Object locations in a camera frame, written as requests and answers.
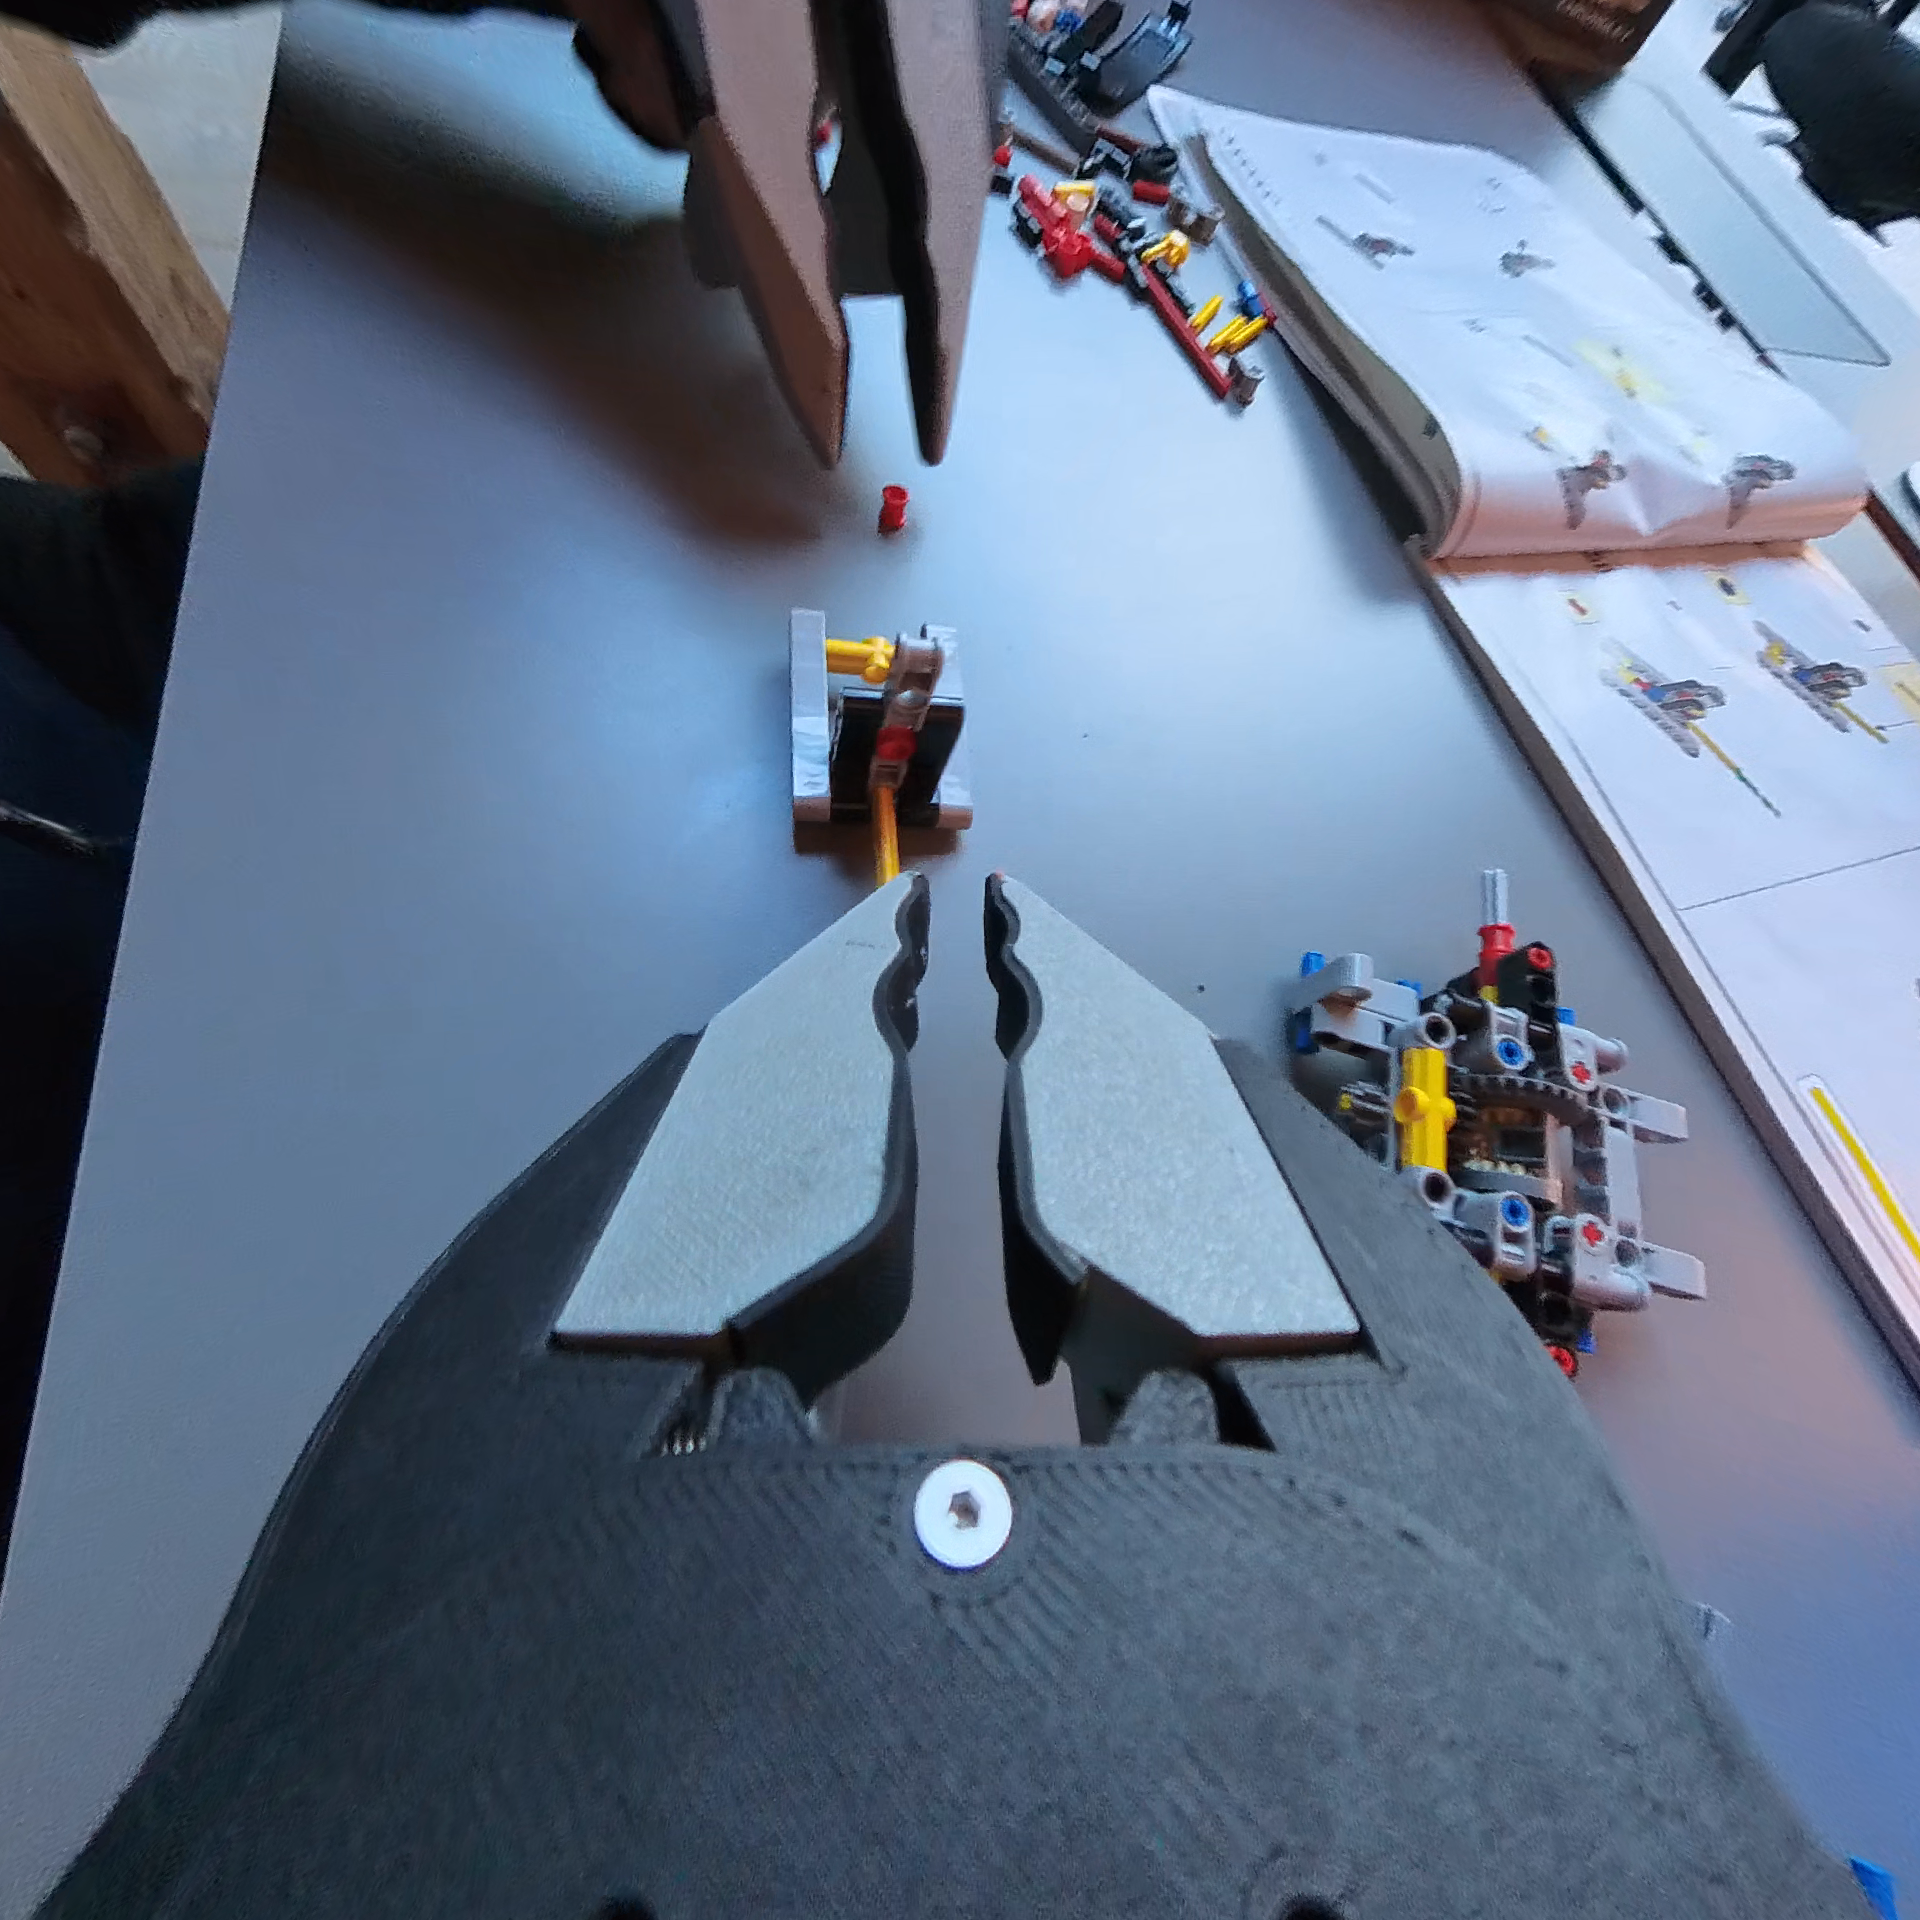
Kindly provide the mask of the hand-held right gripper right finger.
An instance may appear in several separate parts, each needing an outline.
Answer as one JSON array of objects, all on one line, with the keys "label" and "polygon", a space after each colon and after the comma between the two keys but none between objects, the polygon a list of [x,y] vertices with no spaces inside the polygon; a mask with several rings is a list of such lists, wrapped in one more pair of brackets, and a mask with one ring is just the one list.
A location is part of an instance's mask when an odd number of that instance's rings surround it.
[{"label": "hand-held right gripper right finger", "polygon": [[1220,1052],[1020,881],[992,875],[1005,1300],[1087,1445],[1157,1371],[1350,1353],[1360,1319]]}]

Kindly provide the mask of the open instruction booklet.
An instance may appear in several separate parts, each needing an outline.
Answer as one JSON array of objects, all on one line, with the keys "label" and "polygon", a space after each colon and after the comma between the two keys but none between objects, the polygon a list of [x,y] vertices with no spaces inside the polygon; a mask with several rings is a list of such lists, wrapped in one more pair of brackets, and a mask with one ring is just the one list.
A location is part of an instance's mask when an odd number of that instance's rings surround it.
[{"label": "open instruction booklet", "polygon": [[1851,439],[1523,161],[1147,107],[1914,1370],[1915,661],[1818,549],[1866,504]]}]

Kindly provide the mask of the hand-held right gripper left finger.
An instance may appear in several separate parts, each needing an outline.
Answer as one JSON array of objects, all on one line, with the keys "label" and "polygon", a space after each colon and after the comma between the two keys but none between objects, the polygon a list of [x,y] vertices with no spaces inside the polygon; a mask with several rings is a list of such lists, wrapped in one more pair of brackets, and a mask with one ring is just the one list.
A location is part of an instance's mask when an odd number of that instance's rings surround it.
[{"label": "hand-held right gripper left finger", "polygon": [[715,1015],[560,1309],[562,1347],[778,1370],[802,1404],[915,1274],[928,882],[884,882]]}]

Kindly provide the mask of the brown cardboard box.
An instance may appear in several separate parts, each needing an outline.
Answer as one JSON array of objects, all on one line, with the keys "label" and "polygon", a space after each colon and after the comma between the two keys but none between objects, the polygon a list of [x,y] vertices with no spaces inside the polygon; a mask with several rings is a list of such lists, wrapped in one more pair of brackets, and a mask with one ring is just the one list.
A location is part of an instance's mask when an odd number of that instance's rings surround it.
[{"label": "brown cardboard box", "polygon": [[1674,3],[1485,3],[1494,31],[1527,66],[1580,77],[1621,74]]}]

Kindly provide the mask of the person's dark clothing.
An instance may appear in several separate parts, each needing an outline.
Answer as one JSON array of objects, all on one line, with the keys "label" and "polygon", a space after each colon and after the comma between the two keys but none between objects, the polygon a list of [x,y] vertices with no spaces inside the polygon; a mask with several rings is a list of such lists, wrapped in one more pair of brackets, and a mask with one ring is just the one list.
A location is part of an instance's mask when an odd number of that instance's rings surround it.
[{"label": "person's dark clothing", "polygon": [[40,1379],[203,460],[2,482],[2,1541]]}]

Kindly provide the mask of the black office chair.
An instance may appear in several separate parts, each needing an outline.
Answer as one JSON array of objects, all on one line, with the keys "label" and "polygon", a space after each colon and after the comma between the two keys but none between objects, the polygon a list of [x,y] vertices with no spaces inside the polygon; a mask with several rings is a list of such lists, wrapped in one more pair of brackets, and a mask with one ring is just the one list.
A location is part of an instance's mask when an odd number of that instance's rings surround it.
[{"label": "black office chair", "polygon": [[1900,31],[1910,12],[1754,3],[1706,63],[1726,95],[1762,72],[1805,188],[1871,239],[1918,215],[1918,49]]}]

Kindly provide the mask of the heap of loose toy bricks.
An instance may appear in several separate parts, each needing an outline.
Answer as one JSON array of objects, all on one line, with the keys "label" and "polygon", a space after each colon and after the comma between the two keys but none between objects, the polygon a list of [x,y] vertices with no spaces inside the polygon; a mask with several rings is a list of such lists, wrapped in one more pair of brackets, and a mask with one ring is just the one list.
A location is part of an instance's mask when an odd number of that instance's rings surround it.
[{"label": "heap of loose toy bricks", "polygon": [[1014,239],[1056,282],[1099,276],[1149,313],[1202,386],[1253,404],[1254,344],[1270,312],[1251,279],[1228,295],[1183,289],[1194,252],[1213,244],[1218,210],[1200,197],[1175,145],[1120,124],[1194,45],[1186,3],[1013,3],[992,192]]}]

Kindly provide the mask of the wooden furniture piece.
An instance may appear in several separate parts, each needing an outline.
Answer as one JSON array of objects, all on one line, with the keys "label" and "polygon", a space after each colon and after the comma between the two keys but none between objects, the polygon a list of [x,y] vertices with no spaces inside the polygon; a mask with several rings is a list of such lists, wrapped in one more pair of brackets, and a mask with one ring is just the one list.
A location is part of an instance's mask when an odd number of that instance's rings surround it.
[{"label": "wooden furniture piece", "polygon": [[2,28],[2,443],[68,488],[206,451],[229,317],[74,53]]}]

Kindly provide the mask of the large grey toy brick model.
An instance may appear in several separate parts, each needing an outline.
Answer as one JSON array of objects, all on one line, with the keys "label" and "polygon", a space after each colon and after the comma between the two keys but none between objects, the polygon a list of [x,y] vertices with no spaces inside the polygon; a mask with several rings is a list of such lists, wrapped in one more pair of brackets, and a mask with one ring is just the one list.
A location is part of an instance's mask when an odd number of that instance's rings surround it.
[{"label": "large grey toy brick model", "polygon": [[1426,993],[1362,952],[1306,952],[1284,1037],[1303,1091],[1445,1227],[1565,1376],[1600,1313],[1702,1300],[1706,1267],[1648,1237],[1642,1146],[1690,1115],[1621,1081],[1624,1044],[1563,1004],[1547,944],[1514,929],[1501,869],[1479,875],[1476,955]]}]

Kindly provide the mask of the grey flat panel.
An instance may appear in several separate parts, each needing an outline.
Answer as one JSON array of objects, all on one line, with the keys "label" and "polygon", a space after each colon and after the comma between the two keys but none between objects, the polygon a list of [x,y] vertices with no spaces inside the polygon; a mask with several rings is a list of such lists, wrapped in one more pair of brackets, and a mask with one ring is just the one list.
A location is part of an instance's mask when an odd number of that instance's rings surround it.
[{"label": "grey flat panel", "polygon": [[1787,210],[1747,135],[1702,128],[1669,91],[1632,77],[1562,85],[1554,98],[1755,348],[1891,369],[1896,329],[1869,324],[1874,298],[1859,293],[1840,242]]}]

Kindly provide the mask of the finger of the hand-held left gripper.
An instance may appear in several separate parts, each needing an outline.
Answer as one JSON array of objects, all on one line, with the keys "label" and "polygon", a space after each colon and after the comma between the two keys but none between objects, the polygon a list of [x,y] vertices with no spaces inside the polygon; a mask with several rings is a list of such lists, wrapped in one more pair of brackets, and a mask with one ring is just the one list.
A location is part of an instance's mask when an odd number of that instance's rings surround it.
[{"label": "finger of the hand-held left gripper", "polygon": [[996,151],[996,7],[826,3],[823,85],[840,137],[826,191],[836,284],[900,298],[918,452],[938,465]]},{"label": "finger of the hand-held left gripper", "polygon": [[707,107],[687,145],[686,240],[733,287],[823,467],[847,419],[847,324],[813,161],[820,69],[806,3],[699,3]]}]

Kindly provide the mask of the small grey toy brick model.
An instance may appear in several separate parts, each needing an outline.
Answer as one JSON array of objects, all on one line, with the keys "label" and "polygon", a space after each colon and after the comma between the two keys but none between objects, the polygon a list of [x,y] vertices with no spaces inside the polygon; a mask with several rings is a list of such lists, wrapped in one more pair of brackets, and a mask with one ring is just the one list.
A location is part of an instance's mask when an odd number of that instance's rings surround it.
[{"label": "small grey toy brick model", "polygon": [[967,695],[955,629],[843,641],[789,613],[791,816],[871,832],[876,882],[900,873],[900,832],[974,823]]}]

